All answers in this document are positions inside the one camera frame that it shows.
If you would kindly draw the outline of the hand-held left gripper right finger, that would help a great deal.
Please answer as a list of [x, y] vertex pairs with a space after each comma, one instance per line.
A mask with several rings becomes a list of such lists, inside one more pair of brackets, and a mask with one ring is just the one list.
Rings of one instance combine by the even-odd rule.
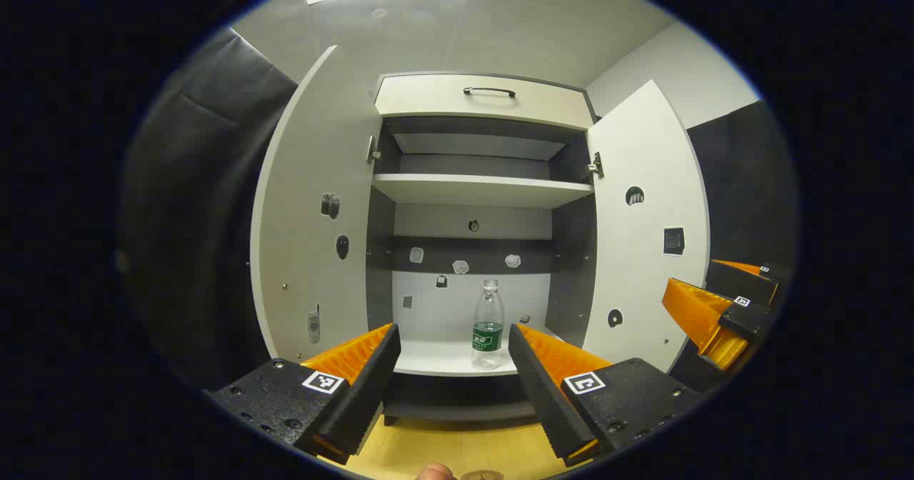
[[508, 352], [565, 466], [639, 444], [703, 399], [646, 360], [611, 363], [525, 324], [511, 325]]

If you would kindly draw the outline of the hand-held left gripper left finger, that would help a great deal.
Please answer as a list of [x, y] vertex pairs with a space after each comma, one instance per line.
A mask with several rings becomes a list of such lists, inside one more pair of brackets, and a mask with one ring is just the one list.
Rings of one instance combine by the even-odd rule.
[[386, 324], [301, 363], [272, 359], [206, 395], [268, 439], [343, 466], [378, 421], [399, 354], [398, 325]]

